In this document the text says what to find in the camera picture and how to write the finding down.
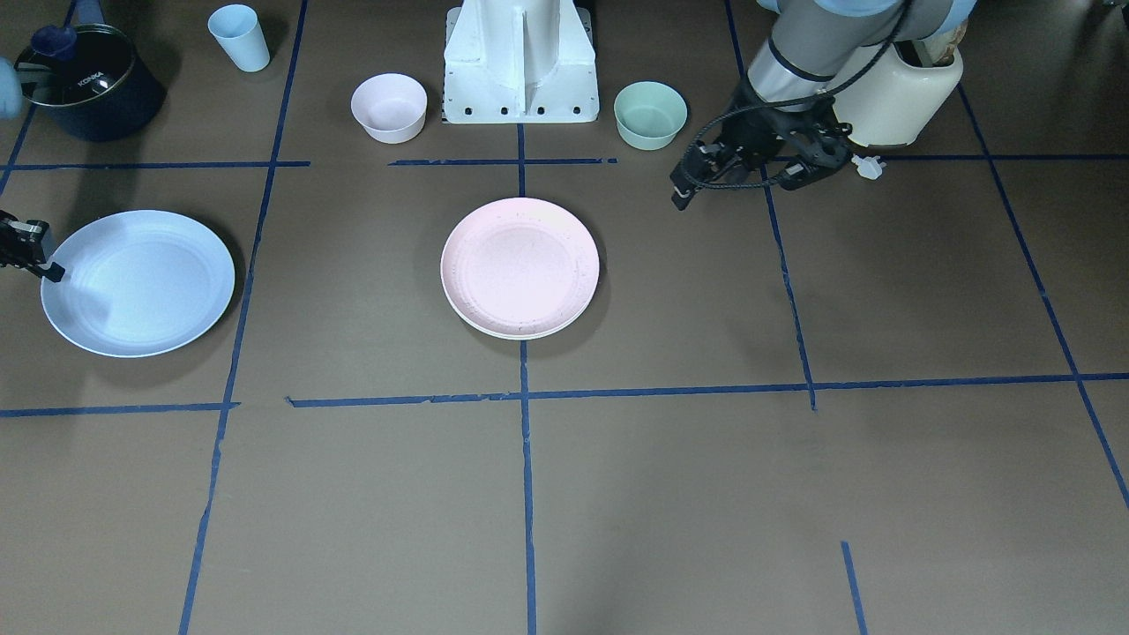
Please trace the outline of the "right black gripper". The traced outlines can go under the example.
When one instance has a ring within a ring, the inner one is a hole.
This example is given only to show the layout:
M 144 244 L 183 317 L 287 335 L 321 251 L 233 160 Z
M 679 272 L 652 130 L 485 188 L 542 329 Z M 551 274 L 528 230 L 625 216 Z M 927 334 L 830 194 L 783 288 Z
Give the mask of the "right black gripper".
M 1 210 L 1 268 L 10 266 L 60 282 L 67 270 L 52 261 L 55 249 L 49 221 L 15 220 L 12 214 Z

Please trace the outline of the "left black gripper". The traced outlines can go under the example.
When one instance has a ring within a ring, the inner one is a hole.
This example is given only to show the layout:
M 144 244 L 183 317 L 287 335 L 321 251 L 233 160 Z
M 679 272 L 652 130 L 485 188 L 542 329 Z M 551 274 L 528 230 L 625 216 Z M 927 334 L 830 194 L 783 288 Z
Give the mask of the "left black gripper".
M 794 108 L 754 108 L 723 121 L 711 142 L 689 145 L 672 173 L 672 205 L 685 212 L 698 192 L 723 177 L 749 177 L 782 148 L 785 130 L 799 121 Z

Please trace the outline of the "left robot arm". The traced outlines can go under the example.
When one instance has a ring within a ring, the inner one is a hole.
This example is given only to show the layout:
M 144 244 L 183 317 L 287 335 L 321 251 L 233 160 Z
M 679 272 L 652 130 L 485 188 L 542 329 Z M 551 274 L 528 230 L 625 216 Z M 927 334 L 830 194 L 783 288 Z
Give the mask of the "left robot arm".
M 770 1 L 773 31 L 721 116 L 708 122 L 669 174 L 684 210 L 703 190 L 749 190 L 750 176 L 785 148 L 793 155 L 758 188 L 795 191 L 833 176 L 850 158 L 834 98 L 899 41 L 927 40 L 968 19 L 972 1 Z

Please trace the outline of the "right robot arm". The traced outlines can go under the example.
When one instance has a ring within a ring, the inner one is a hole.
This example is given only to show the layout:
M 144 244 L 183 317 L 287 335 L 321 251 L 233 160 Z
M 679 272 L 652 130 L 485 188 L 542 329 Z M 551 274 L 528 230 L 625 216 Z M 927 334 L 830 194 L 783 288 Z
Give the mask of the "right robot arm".
M 18 76 L 11 61 L 1 60 L 1 114 L 14 119 L 23 108 L 24 97 Z M 49 282 L 60 282 L 64 266 L 53 261 L 56 241 L 43 220 L 18 220 L 14 214 L 1 210 L 1 268 L 28 271 Z

